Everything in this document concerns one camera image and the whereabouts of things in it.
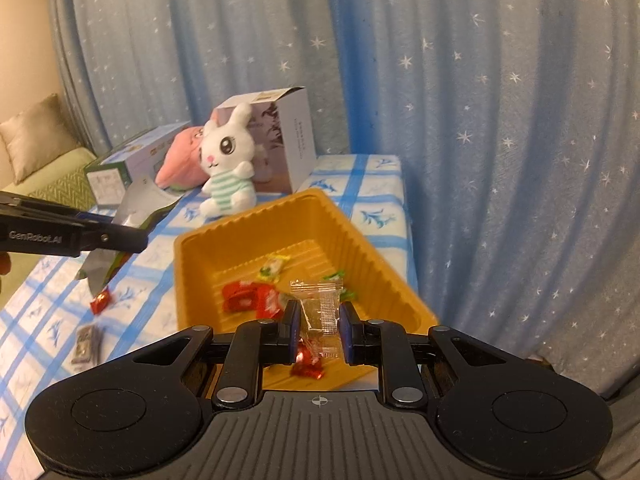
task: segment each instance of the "green and white striped outfit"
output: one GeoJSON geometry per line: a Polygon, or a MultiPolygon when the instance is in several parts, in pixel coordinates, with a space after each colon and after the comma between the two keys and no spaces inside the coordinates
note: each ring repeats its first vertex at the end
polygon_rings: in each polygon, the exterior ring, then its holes
{"type": "Polygon", "coordinates": [[[207,187],[211,197],[218,203],[220,212],[225,213],[231,210],[231,195],[236,191],[251,187],[251,181],[238,178],[233,174],[233,170],[228,170],[210,177],[207,187]]]}

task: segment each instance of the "beige wall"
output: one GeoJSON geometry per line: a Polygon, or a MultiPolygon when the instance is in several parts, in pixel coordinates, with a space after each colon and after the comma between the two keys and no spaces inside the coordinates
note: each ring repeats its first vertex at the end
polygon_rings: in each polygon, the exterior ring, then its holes
{"type": "Polygon", "coordinates": [[[0,123],[60,93],[49,0],[0,0],[0,123]]]}

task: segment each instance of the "screw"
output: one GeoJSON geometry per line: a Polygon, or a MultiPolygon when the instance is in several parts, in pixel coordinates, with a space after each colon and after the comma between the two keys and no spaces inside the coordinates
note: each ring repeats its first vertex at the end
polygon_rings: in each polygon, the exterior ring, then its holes
{"type": "Polygon", "coordinates": [[[398,402],[418,402],[422,398],[422,392],[418,388],[403,386],[393,390],[391,396],[398,402]]]}
{"type": "Polygon", "coordinates": [[[241,400],[245,400],[248,393],[244,388],[238,388],[237,386],[228,386],[226,388],[222,388],[216,396],[222,402],[240,402],[241,400]]]}

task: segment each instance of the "gray ridged panel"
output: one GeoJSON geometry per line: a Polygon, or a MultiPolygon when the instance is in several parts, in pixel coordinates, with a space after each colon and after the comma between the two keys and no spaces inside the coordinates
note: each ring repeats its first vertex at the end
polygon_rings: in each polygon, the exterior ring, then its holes
{"type": "MultiPolygon", "coordinates": [[[[62,480],[46,474],[42,480],[62,480]]],[[[453,457],[416,413],[373,392],[266,392],[215,416],[184,455],[141,480],[488,480],[453,457]],[[318,405],[319,397],[324,397],[318,405]]],[[[589,473],[575,480],[595,479],[589,473]]]]}

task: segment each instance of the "blue and white checkered tablecloth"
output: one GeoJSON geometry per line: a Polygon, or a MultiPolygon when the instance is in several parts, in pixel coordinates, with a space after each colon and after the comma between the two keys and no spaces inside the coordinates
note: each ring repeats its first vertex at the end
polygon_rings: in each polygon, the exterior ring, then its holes
{"type": "MultiPolygon", "coordinates": [[[[327,155],[301,189],[322,189],[416,288],[404,184],[395,156],[327,155]]],[[[176,331],[174,238],[204,223],[199,190],[185,195],[110,283],[112,305],[94,318],[86,280],[74,280],[86,255],[47,256],[0,311],[0,479],[42,472],[24,434],[24,413],[37,393],[74,373],[76,328],[95,321],[104,332],[102,361],[176,331]]],[[[259,195],[259,202],[277,195],[259,195]]]]}

